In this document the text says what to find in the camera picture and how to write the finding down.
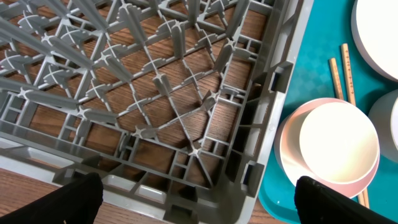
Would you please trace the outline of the grey green bowl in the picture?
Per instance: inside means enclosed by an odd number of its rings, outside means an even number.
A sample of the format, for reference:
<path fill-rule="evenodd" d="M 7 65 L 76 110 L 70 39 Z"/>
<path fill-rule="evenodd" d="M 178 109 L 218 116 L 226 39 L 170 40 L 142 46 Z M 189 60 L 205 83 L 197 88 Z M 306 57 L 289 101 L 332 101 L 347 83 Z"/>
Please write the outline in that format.
<path fill-rule="evenodd" d="M 397 162 L 397 90 L 380 97 L 368 116 L 376 128 L 381 154 Z"/>

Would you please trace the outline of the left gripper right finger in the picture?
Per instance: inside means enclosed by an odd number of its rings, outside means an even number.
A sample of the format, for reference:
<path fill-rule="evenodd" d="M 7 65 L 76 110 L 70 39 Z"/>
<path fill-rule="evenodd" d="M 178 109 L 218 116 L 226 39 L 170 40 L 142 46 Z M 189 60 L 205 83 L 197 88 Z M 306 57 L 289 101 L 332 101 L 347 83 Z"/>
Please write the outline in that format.
<path fill-rule="evenodd" d="M 294 203 L 301 223 L 397 224 L 308 176 L 297 181 Z"/>

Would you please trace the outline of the white cup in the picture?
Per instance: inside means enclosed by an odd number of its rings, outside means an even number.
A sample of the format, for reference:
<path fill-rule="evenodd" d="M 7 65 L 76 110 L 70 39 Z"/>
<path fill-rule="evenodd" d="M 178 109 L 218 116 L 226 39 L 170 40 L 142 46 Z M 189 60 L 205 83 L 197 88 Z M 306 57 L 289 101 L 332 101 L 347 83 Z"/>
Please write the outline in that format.
<path fill-rule="evenodd" d="M 365 178 L 380 155 L 376 129 L 360 109 L 350 103 L 317 106 L 306 115 L 299 131 L 299 148 L 308 168 L 334 184 Z"/>

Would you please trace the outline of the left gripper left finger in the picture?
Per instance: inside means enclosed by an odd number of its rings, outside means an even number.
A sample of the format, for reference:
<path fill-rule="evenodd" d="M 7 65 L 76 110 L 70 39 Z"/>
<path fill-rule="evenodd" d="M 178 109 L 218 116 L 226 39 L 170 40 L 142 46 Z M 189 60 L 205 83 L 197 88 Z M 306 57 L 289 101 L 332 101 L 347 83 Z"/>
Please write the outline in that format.
<path fill-rule="evenodd" d="M 94 222 L 103 203 L 103 183 L 92 172 L 1 217 L 1 224 Z"/>

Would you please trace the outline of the small pink plate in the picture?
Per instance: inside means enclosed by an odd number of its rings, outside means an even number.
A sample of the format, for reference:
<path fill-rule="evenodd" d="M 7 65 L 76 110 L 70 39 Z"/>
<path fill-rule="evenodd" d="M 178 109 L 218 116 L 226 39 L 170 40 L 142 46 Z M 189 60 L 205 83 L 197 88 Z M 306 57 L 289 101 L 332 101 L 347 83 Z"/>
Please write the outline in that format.
<path fill-rule="evenodd" d="M 367 188 L 373 180 L 380 155 L 375 168 L 365 178 L 351 184 L 334 184 L 319 178 L 308 168 L 299 148 L 299 131 L 306 115 L 317 106 L 332 102 L 348 103 L 337 98 L 318 98 L 304 103 L 286 117 L 280 124 L 274 139 L 275 158 L 292 184 L 295 185 L 302 176 L 308 176 L 348 198 L 353 198 Z"/>

